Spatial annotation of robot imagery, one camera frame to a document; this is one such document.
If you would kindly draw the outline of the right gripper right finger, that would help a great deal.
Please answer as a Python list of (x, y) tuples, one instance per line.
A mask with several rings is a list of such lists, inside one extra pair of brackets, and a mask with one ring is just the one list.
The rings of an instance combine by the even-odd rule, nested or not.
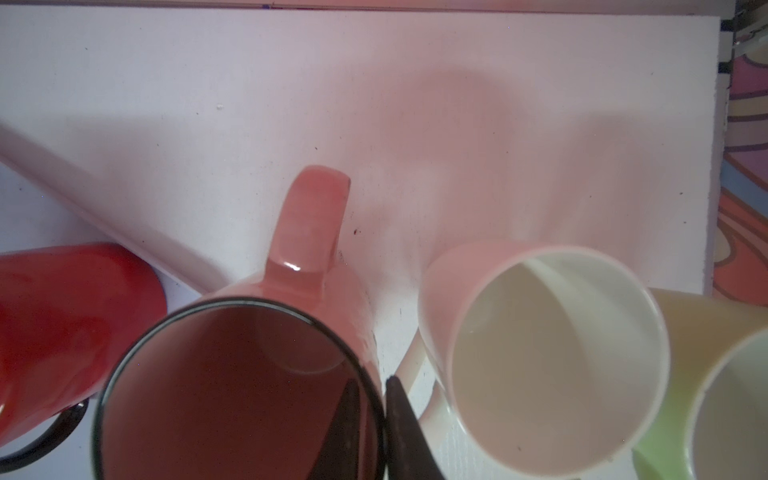
[(386, 383), (386, 450), (390, 480), (444, 480), (397, 376)]

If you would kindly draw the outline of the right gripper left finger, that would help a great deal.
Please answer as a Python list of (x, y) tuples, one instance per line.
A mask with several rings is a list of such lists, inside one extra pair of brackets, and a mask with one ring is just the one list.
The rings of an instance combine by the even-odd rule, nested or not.
[(360, 389), (349, 380), (337, 403), (308, 480), (356, 480), (360, 450)]

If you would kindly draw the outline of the pink mug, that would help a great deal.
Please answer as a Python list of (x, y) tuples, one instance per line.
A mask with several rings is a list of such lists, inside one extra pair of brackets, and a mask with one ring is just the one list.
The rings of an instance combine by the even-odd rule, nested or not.
[(307, 479), (345, 384), (360, 389), (357, 479), (385, 473), (371, 303), (338, 241), (335, 169), (290, 186), (262, 274), (162, 319), (115, 366), (93, 427), (98, 479)]

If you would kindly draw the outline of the white mug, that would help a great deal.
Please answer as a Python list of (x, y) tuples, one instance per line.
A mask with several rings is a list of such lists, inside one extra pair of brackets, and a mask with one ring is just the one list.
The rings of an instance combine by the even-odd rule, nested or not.
[(579, 246), (466, 243), (427, 268), (418, 330), (397, 374), (436, 374), (418, 424), (430, 446), (457, 420), (497, 465), (574, 479), (635, 447), (662, 404), (662, 311), (621, 262)]

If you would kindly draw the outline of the light green mug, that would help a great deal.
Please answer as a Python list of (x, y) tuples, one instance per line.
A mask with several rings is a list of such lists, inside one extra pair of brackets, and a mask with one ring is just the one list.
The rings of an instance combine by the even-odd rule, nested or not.
[(767, 476), (767, 309), (652, 289), (671, 369), (651, 428), (632, 451), (640, 479)]

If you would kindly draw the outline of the red mug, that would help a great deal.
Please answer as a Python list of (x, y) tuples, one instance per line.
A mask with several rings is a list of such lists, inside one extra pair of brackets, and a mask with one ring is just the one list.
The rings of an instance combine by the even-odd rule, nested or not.
[(114, 243), (1, 256), (1, 443), (51, 425), (1, 459), (3, 473), (49, 454), (84, 418), (131, 345), (167, 313), (154, 269)]

